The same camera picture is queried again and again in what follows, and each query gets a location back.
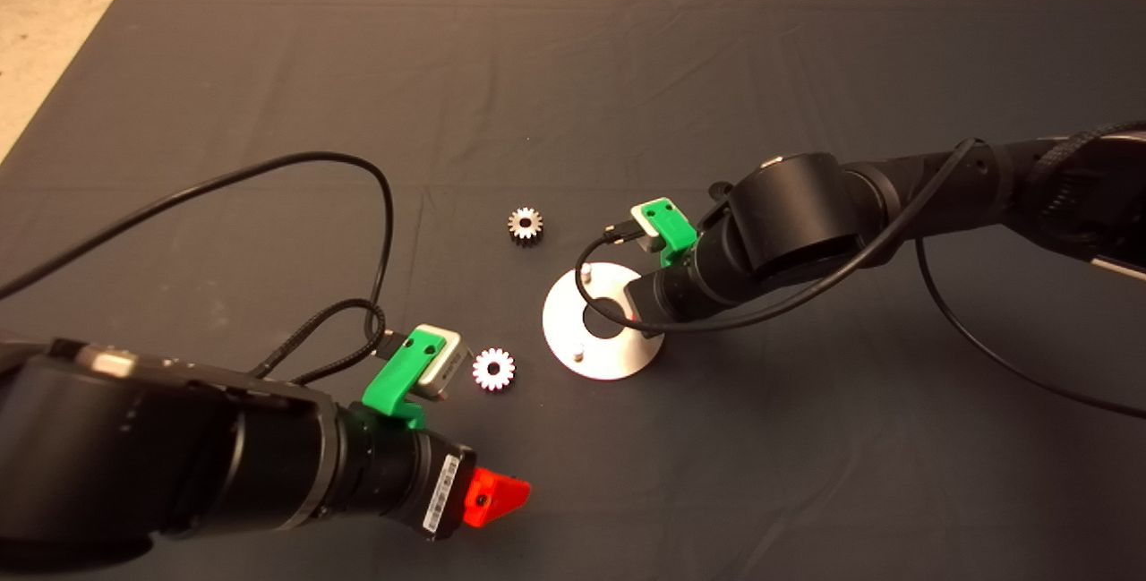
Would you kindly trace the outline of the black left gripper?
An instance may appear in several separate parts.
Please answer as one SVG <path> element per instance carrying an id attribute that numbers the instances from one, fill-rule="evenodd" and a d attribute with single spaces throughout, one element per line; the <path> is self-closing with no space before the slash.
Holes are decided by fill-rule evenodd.
<path id="1" fill-rule="evenodd" d="M 531 482 L 476 468 L 476 453 L 362 403 L 338 413 L 333 516 L 388 518 L 431 540 L 480 528 L 527 504 Z"/>

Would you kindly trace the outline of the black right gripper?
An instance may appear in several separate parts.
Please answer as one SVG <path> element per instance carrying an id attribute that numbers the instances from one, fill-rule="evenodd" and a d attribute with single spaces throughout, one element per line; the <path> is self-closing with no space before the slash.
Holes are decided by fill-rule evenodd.
<path id="1" fill-rule="evenodd" d="M 625 286 L 630 320 L 644 324 L 690 323 L 728 309 L 728 300 L 715 290 L 728 270 L 724 240 L 700 240 L 677 256 L 670 266 L 634 280 Z"/>

